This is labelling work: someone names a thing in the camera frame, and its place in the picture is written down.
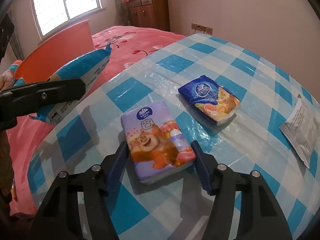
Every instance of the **plastic table cover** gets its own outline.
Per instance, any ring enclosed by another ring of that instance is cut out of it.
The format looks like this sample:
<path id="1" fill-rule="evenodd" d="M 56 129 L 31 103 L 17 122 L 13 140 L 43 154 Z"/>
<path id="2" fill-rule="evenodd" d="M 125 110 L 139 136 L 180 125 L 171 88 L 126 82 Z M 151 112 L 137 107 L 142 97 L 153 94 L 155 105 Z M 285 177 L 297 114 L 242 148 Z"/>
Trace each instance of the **plastic table cover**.
<path id="1" fill-rule="evenodd" d="M 236 117 L 213 126 L 194 112 L 178 88 L 206 75 L 241 101 Z M 113 154 L 124 140 L 123 113 L 165 100 L 186 139 L 234 171 L 261 172 L 284 212 L 293 238 L 320 205 L 320 140 L 307 169 L 279 130 L 301 94 L 319 119 L 316 100 L 292 77 L 235 44 L 195 34 L 140 60 L 82 101 L 35 151 L 28 182 L 36 206 L 59 171 L 83 172 Z M 201 239 L 214 197 L 201 189 L 193 166 L 151 185 L 138 182 L 128 161 L 106 204 L 121 240 Z M 90 232 L 79 195 L 84 236 Z M 236 237 L 241 195 L 237 195 L 230 239 Z"/>

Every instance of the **blue tissue pack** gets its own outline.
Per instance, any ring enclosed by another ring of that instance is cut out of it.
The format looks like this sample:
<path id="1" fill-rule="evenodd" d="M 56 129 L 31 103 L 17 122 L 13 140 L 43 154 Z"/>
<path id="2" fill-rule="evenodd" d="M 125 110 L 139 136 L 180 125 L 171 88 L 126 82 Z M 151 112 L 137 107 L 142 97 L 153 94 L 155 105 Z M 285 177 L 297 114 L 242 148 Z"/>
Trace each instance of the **blue tissue pack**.
<path id="1" fill-rule="evenodd" d="M 49 78 L 49 82 L 80 78 L 86 85 L 84 98 L 108 64 L 110 55 L 110 44 L 108 44 L 105 49 L 97 49 L 88 52 L 58 69 Z M 36 119 L 49 124 L 58 124 L 80 103 L 80 101 L 81 100 L 43 106 L 37 112 Z"/>
<path id="2" fill-rule="evenodd" d="M 180 87 L 178 92 L 216 125 L 229 121 L 240 106 L 239 99 L 230 90 L 205 75 Z"/>

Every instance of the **white snack packet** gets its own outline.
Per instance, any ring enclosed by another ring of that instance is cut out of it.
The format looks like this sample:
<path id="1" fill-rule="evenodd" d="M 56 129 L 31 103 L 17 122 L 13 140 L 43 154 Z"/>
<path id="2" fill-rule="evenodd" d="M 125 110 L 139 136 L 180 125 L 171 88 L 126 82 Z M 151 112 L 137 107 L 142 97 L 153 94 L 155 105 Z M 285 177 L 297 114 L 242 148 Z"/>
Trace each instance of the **white snack packet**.
<path id="1" fill-rule="evenodd" d="M 280 130 L 290 141 L 300 159 L 310 168 L 310 156 L 316 145 L 319 124 L 309 108 L 303 103 L 301 95 L 289 118 Z"/>

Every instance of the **cabinet drawer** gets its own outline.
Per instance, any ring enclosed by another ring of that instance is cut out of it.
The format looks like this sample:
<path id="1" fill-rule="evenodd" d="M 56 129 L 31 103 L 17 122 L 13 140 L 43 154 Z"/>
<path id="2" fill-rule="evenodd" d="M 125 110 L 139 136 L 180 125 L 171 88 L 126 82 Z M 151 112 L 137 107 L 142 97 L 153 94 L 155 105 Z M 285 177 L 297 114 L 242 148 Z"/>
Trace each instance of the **cabinet drawer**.
<path id="1" fill-rule="evenodd" d="M 137 7 L 141 5 L 141 0 L 135 0 L 132 2 L 127 2 L 127 8 Z"/>
<path id="2" fill-rule="evenodd" d="M 141 0 L 142 5 L 148 5 L 151 4 L 151 0 Z"/>

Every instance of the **wooden cabinet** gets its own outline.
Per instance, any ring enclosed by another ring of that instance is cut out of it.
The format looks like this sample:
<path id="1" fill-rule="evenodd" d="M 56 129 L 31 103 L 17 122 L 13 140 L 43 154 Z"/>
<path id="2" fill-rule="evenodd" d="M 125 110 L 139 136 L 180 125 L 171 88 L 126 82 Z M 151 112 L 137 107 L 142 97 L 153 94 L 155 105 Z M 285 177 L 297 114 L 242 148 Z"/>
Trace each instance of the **wooden cabinet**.
<path id="1" fill-rule="evenodd" d="M 126 4 L 132 26 L 170 31 L 168 0 L 135 0 Z"/>

